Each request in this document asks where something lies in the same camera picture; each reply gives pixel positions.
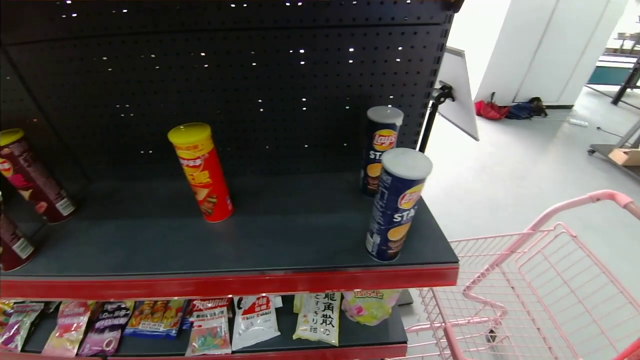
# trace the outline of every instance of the blue chip can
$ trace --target blue chip can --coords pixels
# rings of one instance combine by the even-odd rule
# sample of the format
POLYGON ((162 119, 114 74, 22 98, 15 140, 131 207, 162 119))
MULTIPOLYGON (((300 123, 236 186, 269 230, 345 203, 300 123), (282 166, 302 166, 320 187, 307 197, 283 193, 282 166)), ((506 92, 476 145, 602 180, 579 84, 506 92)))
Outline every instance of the blue chip can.
POLYGON ((367 110, 367 130, 362 168, 360 169, 360 189, 368 197, 376 196, 378 178, 382 171, 382 155, 396 147, 398 130, 404 113, 388 106, 375 106, 367 110))
POLYGON ((396 148, 382 156, 382 173, 366 241, 374 259, 393 261, 400 255, 432 168, 431 160, 413 149, 396 148))

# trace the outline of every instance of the yellow lid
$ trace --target yellow lid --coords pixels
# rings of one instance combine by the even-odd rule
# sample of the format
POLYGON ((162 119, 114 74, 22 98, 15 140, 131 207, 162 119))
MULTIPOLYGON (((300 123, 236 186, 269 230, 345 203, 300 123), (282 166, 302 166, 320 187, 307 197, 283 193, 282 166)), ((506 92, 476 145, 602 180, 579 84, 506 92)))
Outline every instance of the yellow lid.
POLYGON ((0 146, 5 146, 24 136, 22 129, 9 129, 0 131, 0 146))
POLYGON ((190 122, 174 127, 167 136, 172 143, 195 143, 211 136, 211 127, 203 122, 190 122))

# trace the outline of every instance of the red shelf trim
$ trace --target red shelf trim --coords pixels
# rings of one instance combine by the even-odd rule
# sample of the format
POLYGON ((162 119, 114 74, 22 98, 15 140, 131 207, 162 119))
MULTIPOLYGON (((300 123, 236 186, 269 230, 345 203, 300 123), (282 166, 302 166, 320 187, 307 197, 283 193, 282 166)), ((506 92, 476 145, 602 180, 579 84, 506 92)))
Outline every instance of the red shelf trim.
MULTIPOLYGON (((320 348, 309 350, 290 350, 278 352, 258 352, 252 354, 229 354, 229 355, 202 355, 198 360, 353 360, 353 359, 382 359, 386 357, 402 357, 406 355, 406 344, 380 345, 372 347, 346 347, 346 348, 320 348)), ((40 354, 25 353, 2 353, 3 360, 39 360, 44 357, 40 354)), ((164 357, 120 357, 113 356, 111 359, 122 360, 184 360, 184 356, 164 356, 164 357)), ((67 357, 48 357, 47 360, 64 360, 67 357)), ((96 357, 75 357, 75 359, 95 360, 96 357)))
POLYGON ((139 300, 195 299, 260 293, 296 293, 434 288, 454 286, 458 266, 379 267, 324 272, 251 275, 191 275, 189 277, 52 277, 3 276, 2 299, 139 300))

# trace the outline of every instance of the red bag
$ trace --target red bag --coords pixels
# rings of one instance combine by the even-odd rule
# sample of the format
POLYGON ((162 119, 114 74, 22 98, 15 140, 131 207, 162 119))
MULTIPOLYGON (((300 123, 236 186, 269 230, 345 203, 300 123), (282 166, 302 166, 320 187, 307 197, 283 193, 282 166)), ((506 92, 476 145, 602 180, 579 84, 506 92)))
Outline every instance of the red bag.
POLYGON ((509 106, 498 106, 495 102, 493 102, 493 96, 495 92, 491 93, 491 99, 489 102, 480 100, 475 103, 476 106, 476 115, 482 116, 485 119, 489 120, 500 120, 504 119, 509 112, 509 106))

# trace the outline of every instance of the shopping cart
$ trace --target shopping cart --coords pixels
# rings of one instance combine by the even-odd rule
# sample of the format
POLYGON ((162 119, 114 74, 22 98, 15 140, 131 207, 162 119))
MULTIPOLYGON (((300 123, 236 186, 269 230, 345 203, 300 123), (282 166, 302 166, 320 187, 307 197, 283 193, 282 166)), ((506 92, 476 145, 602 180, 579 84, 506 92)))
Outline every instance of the shopping cart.
POLYGON ((564 224, 541 229, 601 200, 640 219, 631 198, 603 190, 551 207, 522 233, 452 241, 459 285, 419 289, 426 321, 406 331, 434 340, 403 359, 640 360, 638 301, 564 224))

